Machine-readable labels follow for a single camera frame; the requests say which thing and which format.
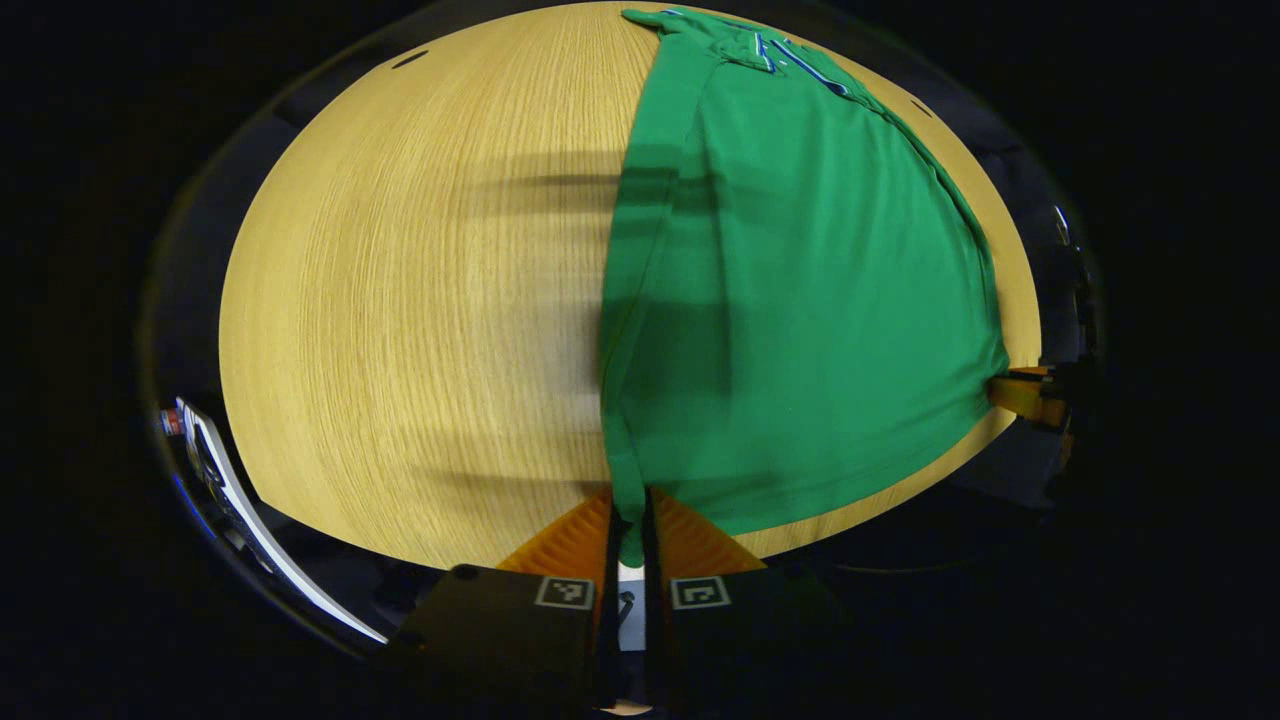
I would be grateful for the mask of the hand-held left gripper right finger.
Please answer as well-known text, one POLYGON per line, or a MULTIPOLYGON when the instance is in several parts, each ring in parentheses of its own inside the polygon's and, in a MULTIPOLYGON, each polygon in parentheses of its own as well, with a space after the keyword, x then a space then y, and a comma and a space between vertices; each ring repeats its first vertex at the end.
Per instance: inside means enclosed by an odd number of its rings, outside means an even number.
POLYGON ((646 679, 672 714, 832 714, 851 691, 851 619, 809 568, 771 566, 650 488, 646 679))

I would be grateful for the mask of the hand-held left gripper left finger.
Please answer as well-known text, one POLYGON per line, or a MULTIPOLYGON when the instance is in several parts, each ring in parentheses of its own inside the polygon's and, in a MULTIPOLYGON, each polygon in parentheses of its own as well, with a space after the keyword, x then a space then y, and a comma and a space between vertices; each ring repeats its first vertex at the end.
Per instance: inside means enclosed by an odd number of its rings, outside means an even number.
POLYGON ((433 696, 554 716, 618 694, 618 539, 611 492, 582 501, 494 568, 453 566, 385 647, 385 669, 433 696))

